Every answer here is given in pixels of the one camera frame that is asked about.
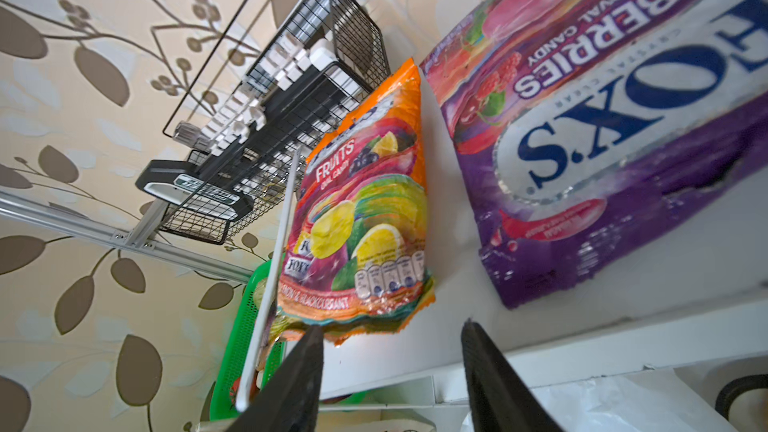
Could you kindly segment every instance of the candy bag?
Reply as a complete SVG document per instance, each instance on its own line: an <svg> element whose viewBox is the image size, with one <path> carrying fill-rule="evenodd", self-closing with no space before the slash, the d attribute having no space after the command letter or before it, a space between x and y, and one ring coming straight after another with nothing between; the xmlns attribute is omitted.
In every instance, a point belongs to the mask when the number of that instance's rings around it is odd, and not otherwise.
<svg viewBox="0 0 768 432"><path fill-rule="evenodd" d="M310 154L278 290L279 313L304 325L284 336L394 333L434 301L420 81L409 60Z"/></svg>
<svg viewBox="0 0 768 432"><path fill-rule="evenodd" d="M422 69L510 308L768 163L768 0L486 0Z"/></svg>

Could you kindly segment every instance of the leaf pattern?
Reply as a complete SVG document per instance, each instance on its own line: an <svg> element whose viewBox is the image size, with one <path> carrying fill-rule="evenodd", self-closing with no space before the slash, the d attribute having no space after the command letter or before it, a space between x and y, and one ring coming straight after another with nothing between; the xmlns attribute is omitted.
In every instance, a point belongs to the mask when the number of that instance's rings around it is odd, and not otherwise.
<svg viewBox="0 0 768 432"><path fill-rule="evenodd" d="M60 360L32 360L3 367L2 374L25 389L32 390L61 364Z"/></svg>
<svg viewBox="0 0 768 432"><path fill-rule="evenodd" d="M142 204L141 207L139 207L139 213L143 216L144 214L147 213L147 211L149 210L149 207L151 206L152 206L152 201L147 202L146 204Z"/></svg>
<svg viewBox="0 0 768 432"><path fill-rule="evenodd" d="M80 171L72 160L51 146L45 146L40 151L38 164L48 177L65 184L71 184L80 177Z"/></svg>
<svg viewBox="0 0 768 432"><path fill-rule="evenodd" d="M22 59L41 59L48 54L48 46L26 20L0 7L0 52Z"/></svg>
<svg viewBox="0 0 768 432"><path fill-rule="evenodd" d="M176 379L170 382L171 387L189 387L200 382L205 376L206 370L201 368L188 368L181 372Z"/></svg>
<svg viewBox="0 0 768 432"><path fill-rule="evenodd" d="M197 307L213 311L232 302L234 295L235 290L231 285L225 282L218 282L210 286Z"/></svg>
<svg viewBox="0 0 768 432"><path fill-rule="evenodd" d="M200 422L208 422L210 420L210 399L214 396L214 389L216 388L216 381L210 385L208 395L205 396L205 402L203 402L203 408L200 410Z"/></svg>
<svg viewBox="0 0 768 432"><path fill-rule="evenodd" d="M8 432L22 432L32 410L29 392L14 380L0 376L0 398L2 428Z"/></svg>
<svg viewBox="0 0 768 432"><path fill-rule="evenodd" d="M30 235L9 235L0 238L0 275L19 270L40 257L45 241Z"/></svg>
<svg viewBox="0 0 768 432"><path fill-rule="evenodd" d="M47 341L53 337L53 321L47 315L27 309L16 319L16 330L28 341Z"/></svg>
<svg viewBox="0 0 768 432"><path fill-rule="evenodd" d="M190 318L181 319L181 333L192 343L195 350L200 348L203 343L203 334L195 321Z"/></svg>
<svg viewBox="0 0 768 432"><path fill-rule="evenodd" d="M99 392L109 379L111 365L107 360L88 362L67 382L64 389L76 397L91 397Z"/></svg>
<svg viewBox="0 0 768 432"><path fill-rule="evenodd" d="M147 290L147 282L144 273L133 259L119 258L114 261L110 269L112 278L124 288L137 294L143 294Z"/></svg>
<svg viewBox="0 0 768 432"><path fill-rule="evenodd" d="M255 246L259 245L259 239L250 232L246 232L240 241L248 248L254 248Z"/></svg>
<svg viewBox="0 0 768 432"><path fill-rule="evenodd" d="M80 277L70 286L56 303L54 320L61 335L68 334L80 325L94 300L94 278Z"/></svg>
<svg viewBox="0 0 768 432"><path fill-rule="evenodd" d="M32 184L22 174L0 164L0 186L11 188L32 188Z"/></svg>
<svg viewBox="0 0 768 432"><path fill-rule="evenodd" d="M245 54L240 52L237 49L230 49L230 51L227 53L230 58L230 62L235 64L236 66L241 66L245 63Z"/></svg>
<svg viewBox="0 0 768 432"><path fill-rule="evenodd" d="M163 361L146 339L127 335L120 348L115 374L118 394L128 405L141 407L154 399L163 378Z"/></svg>
<svg viewBox="0 0 768 432"><path fill-rule="evenodd" d="M96 317L96 338L104 342L122 342L130 334L128 320L122 317Z"/></svg>
<svg viewBox="0 0 768 432"><path fill-rule="evenodd" d="M123 74L112 62L84 46L74 52L74 63L83 77L102 95L120 107L128 102L130 88Z"/></svg>

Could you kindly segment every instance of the fox's fruits candy bag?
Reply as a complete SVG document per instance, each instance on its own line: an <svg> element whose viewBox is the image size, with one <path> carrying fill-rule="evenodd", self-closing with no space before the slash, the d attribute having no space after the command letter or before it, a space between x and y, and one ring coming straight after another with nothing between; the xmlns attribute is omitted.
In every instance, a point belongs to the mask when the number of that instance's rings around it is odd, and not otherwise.
<svg viewBox="0 0 768 432"><path fill-rule="evenodd" d="M768 0L486 0L422 68L510 308L768 162Z"/></svg>
<svg viewBox="0 0 768 432"><path fill-rule="evenodd" d="M337 343L397 332L434 301L424 265L420 81L409 60L308 159L278 306L285 316L323 325ZM294 323L284 335L302 327Z"/></svg>

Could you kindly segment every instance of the wire basket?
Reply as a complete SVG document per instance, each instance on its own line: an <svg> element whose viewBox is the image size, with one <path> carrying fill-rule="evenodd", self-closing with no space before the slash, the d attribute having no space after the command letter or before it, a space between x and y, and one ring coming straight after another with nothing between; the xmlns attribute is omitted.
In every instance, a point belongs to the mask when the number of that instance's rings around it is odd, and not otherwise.
<svg viewBox="0 0 768 432"><path fill-rule="evenodd" d="M328 38L336 57L368 92L391 75L382 33L356 0L301 0L246 76L259 100L268 97L277 87L260 63L285 32L293 34L305 49Z"/></svg>
<svg viewBox="0 0 768 432"><path fill-rule="evenodd" d="M206 154L193 151L187 160L199 163L197 170L205 184L180 206L168 208L160 230L224 244L228 237L282 202L294 151L301 146L314 148L368 95L364 91L351 95L339 87L333 77L344 70L342 62L329 66L317 80L292 94L294 99L282 113L267 121L263 129L252 132L244 144L235 143L218 157L204 157ZM302 160L296 174L297 189L305 168ZM251 197L253 210L238 220L211 213L217 203L204 194L210 187Z"/></svg>
<svg viewBox="0 0 768 432"><path fill-rule="evenodd" d="M309 68L282 91L260 63L286 32L307 50L328 39L336 62L322 71ZM266 125L261 130L252 125L244 144L235 142L220 156L192 151L187 161L196 165L201 185L180 205L168 207L160 230L224 244L283 201L294 151L314 148L390 74L382 33L357 1L300 0L244 78L265 107ZM304 168L302 161L297 188ZM250 212L231 218L211 198L229 193L252 200Z"/></svg>

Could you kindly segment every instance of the floral wallpaper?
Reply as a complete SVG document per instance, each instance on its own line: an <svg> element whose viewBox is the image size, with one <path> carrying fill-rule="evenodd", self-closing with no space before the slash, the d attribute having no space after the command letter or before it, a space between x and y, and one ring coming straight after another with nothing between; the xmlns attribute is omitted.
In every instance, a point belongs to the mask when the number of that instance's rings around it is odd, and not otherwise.
<svg viewBox="0 0 768 432"><path fill-rule="evenodd" d="M140 171L188 153L161 133L182 95L206 121L296 1L225 34L242 0L0 0L0 188L129 230ZM253 269L279 213L223 247L157 240ZM0 218L0 290L0 428L152 431L208 417L244 286Z"/></svg>
<svg viewBox="0 0 768 432"><path fill-rule="evenodd" d="M225 33L243 0L0 0L0 187L130 230L152 199L141 170L189 152L162 134L181 98L175 121L205 123L296 1L248 0ZM252 249L159 240L254 268L278 217Z"/></svg>
<svg viewBox="0 0 768 432"><path fill-rule="evenodd" d="M188 430L242 284L0 219L3 429Z"/></svg>

